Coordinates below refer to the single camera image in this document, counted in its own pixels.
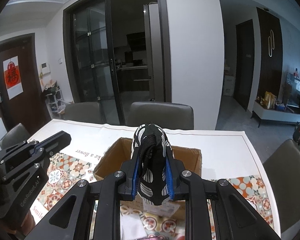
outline chair backrest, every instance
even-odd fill
[[[30,138],[30,134],[23,124],[18,123],[9,132],[7,132],[0,140],[1,149],[9,148],[22,141],[26,141]]]
[[[300,147],[282,143],[263,164],[277,203],[281,232],[300,220]]]
[[[64,120],[104,124],[100,103],[82,102],[67,105],[63,115]]]
[[[193,109],[191,106],[163,102],[134,102],[127,120],[128,126],[155,123],[171,130],[193,130]]]

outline cardboard box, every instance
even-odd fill
[[[124,161],[130,160],[131,144],[132,139],[130,138],[119,138],[109,147],[93,171],[96,180],[102,180],[107,175],[118,171]],[[175,158],[183,162],[186,170],[201,175],[202,157],[200,150],[177,146],[172,146],[172,150]],[[185,201],[168,201],[161,206],[151,206],[146,203],[143,205],[142,198],[138,194],[134,201],[121,201],[121,203],[130,208],[173,219],[185,219],[186,215]]]

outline wooden door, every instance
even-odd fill
[[[254,70],[253,21],[248,20],[236,26],[237,68],[235,72],[234,99],[247,110]]]
[[[258,96],[278,96],[282,76],[282,34],[279,18],[257,8],[261,34],[261,70]]]
[[[22,38],[0,45],[0,103],[1,116],[7,130],[22,123],[30,134],[34,134],[48,122],[47,108],[41,100],[36,71],[34,37]],[[20,94],[9,99],[3,62],[18,57],[19,78],[22,90]]]

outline white tablecloth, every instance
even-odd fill
[[[61,130],[69,133],[72,138],[70,145],[62,150],[63,153],[98,164],[104,152],[118,138],[132,138],[136,128],[52,120],[36,132],[30,140],[34,138],[42,141]],[[169,129],[164,129],[164,131],[171,145],[201,150],[201,177],[203,179],[236,178],[260,174],[270,200],[274,229],[280,236],[279,214],[271,185],[256,151],[243,131]]]

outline sliding glass door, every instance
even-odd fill
[[[114,65],[110,0],[73,14],[76,83],[82,102],[99,102],[106,123],[124,125]]]

